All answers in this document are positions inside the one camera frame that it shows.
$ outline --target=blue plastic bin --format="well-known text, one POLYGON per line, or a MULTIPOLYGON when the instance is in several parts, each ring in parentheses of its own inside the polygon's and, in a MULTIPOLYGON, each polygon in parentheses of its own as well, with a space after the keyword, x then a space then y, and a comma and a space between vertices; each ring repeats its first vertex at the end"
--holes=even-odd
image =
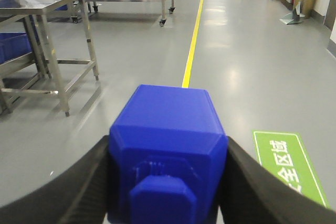
POLYGON ((25 33, 0 33, 0 60, 8 61, 31 52, 25 33))
POLYGON ((0 64, 5 62, 4 44, 0 43, 0 64))
POLYGON ((61 6, 60 8, 57 8, 56 10, 68 10, 68 6, 64 5, 64 6, 61 6))
POLYGON ((207 91, 139 86, 110 129, 124 218, 139 220, 132 224, 203 224, 224 170, 227 144, 207 91))

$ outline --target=green floor marking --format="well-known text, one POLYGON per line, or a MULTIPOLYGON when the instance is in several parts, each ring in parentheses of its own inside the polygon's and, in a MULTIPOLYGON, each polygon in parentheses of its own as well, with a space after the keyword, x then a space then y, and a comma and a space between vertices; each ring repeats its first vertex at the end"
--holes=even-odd
POLYGON ((329 207, 321 183, 298 134, 253 131, 260 164, 282 182, 329 207))

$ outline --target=gray epoxy floor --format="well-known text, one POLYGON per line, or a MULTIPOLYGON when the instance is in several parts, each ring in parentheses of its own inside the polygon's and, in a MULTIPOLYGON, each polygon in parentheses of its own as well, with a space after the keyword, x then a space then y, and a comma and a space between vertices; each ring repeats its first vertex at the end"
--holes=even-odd
POLYGON ((313 19, 279 21, 277 0, 205 0, 191 88, 207 89, 224 129, 256 157, 253 130, 297 132, 336 209, 336 60, 313 19))
MULTIPOLYGON (((138 84, 181 86, 198 4, 176 0, 164 28, 160 4, 100 6, 91 25, 101 81, 85 78, 70 100, 71 117, 57 100, 36 98, 19 99, 13 114, 0 116, 0 206, 55 178, 108 134, 138 84)), ((330 31, 314 20, 286 26, 279 21, 286 13, 277 0, 205 0, 190 87, 209 90, 227 134, 252 156, 252 130, 300 133, 336 209, 330 31)), ((50 26, 59 58, 88 56, 80 24, 50 26)), ((66 80, 73 71, 62 68, 66 80)))

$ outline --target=stainless steel table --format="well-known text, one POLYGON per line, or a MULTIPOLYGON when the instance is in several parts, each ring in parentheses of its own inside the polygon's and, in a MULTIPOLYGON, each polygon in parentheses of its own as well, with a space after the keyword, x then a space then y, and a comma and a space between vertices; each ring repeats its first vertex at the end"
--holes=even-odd
MULTIPOLYGON (((11 95, 11 96, 44 96, 44 97, 57 97, 60 100, 60 105, 62 110, 65 112, 66 116, 69 116, 69 101, 68 93, 76 86, 76 84, 84 78, 84 76, 92 69, 93 75, 96 80, 99 80, 98 66, 96 60, 96 53, 94 50, 92 38, 91 38, 91 28, 88 19, 88 13, 84 7, 85 0, 0 0, 0 15, 12 15, 8 20, 14 22, 16 20, 25 18, 32 15, 35 21, 35 26, 37 29, 38 37, 43 49, 44 57, 41 57, 40 64, 46 66, 49 69, 52 79, 55 82, 54 90, 17 90, 17 89, 7 89, 0 82, 0 95, 11 95), (51 34, 49 26, 47 23, 47 14, 54 11, 56 8, 63 5, 72 4, 74 1, 79 2, 79 8, 82 16, 82 23, 84 25, 90 59, 89 60, 58 60, 56 58, 56 51, 54 48, 53 41, 51 39, 51 34), (81 64, 85 65, 85 68, 78 73, 68 84, 64 84, 62 76, 60 74, 58 64, 81 64)), ((6 106, 10 106, 8 102, 4 102, 1 98, 0 102, 6 106)))

